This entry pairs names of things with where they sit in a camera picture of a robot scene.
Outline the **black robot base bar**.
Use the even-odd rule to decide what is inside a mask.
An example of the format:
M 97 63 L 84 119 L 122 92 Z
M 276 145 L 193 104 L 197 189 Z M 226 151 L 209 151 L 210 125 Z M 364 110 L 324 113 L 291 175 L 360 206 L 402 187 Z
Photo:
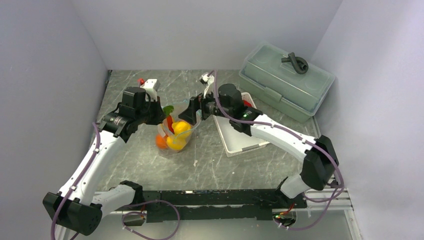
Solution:
M 302 195 L 293 199 L 273 188 L 143 190 L 120 211 L 146 212 L 148 223 L 180 220 L 256 219 L 271 221 L 284 209 L 305 209 Z

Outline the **red toy strawberry with leaves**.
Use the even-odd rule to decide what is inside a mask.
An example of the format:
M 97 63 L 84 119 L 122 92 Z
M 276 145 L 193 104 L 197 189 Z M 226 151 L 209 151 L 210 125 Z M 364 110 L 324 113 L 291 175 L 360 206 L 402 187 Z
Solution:
M 246 101 L 246 100 L 243 100 L 243 104 L 244 104 L 246 107 L 252 107 L 252 104 L 251 104 L 250 102 Z

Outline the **yellow toy fruit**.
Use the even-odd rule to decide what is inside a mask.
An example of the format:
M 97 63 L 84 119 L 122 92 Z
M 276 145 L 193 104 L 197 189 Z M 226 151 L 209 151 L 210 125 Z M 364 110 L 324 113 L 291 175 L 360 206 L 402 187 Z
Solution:
M 178 152 L 187 145 L 187 142 L 183 138 L 175 137 L 172 135 L 166 138 L 166 144 L 171 150 Z

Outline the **white perforated plastic basket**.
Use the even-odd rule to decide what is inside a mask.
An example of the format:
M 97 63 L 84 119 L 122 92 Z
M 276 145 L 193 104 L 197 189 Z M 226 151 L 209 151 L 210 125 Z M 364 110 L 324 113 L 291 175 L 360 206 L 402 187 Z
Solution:
M 224 152 L 229 158 L 264 148 L 269 144 L 268 141 L 263 139 L 238 132 L 231 126 L 229 119 L 225 117 L 214 116 L 213 119 L 222 141 Z

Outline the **orange toy tangerine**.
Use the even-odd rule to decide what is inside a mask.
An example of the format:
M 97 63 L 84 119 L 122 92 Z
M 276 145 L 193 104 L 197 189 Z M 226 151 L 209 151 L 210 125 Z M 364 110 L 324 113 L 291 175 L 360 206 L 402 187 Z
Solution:
M 168 144 L 167 144 L 167 135 L 160 135 L 157 134 L 155 137 L 155 144 L 159 149 L 167 149 L 168 148 Z

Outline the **yellow toy lemon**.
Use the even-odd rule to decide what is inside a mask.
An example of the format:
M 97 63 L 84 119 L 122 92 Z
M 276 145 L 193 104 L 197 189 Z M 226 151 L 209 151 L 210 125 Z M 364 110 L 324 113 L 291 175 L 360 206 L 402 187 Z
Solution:
M 176 121 L 172 124 L 174 135 L 179 138 L 187 138 L 192 133 L 192 126 L 186 121 Z

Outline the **clear zip top bag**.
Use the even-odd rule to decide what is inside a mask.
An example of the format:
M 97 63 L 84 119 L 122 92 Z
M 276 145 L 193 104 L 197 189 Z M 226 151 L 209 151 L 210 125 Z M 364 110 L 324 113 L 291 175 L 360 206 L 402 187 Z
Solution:
M 191 124 L 181 119 L 179 114 L 187 109 L 188 100 L 162 107 L 165 120 L 157 126 L 155 144 L 166 154 L 178 153 L 190 142 L 195 129 L 201 122 L 201 114 L 196 113 L 196 123 Z

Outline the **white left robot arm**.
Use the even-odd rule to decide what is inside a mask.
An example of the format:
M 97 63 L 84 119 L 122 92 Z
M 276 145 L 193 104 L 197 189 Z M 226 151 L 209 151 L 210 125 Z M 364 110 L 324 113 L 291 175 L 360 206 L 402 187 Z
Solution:
M 132 181 L 125 180 L 98 196 L 95 191 L 107 166 L 139 125 L 156 126 L 166 118 L 157 90 L 152 86 L 127 87 L 115 110 L 106 114 L 99 124 L 92 124 L 94 143 L 82 162 L 58 192 L 48 192 L 43 198 L 43 206 L 52 219 L 52 240 L 56 225 L 88 236 L 109 213 L 123 206 L 137 210 L 143 205 L 143 187 Z

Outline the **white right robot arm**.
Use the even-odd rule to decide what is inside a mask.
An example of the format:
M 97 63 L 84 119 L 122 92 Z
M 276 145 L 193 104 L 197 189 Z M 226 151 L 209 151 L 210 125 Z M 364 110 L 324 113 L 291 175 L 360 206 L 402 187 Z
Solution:
M 301 172 L 285 178 L 275 194 L 276 203 L 282 208 L 289 207 L 295 197 L 310 189 L 323 190 L 339 165 L 328 137 L 314 138 L 277 123 L 262 111 L 245 105 L 241 92 L 233 84 L 223 84 L 214 93 L 191 97 L 187 108 L 178 116 L 194 125 L 198 111 L 202 120 L 210 115 L 225 117 L 239 133 L 269 142 L 301 162 Z

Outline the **green storage box clear lid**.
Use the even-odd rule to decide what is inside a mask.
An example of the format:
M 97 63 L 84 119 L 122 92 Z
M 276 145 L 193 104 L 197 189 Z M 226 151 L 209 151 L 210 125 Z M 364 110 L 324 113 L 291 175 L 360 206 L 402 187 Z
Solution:
M 300 123 L 317 113 L 335 81 L 332 73 L 267 42 L 245 58 L 239 76 L 242 89 Z

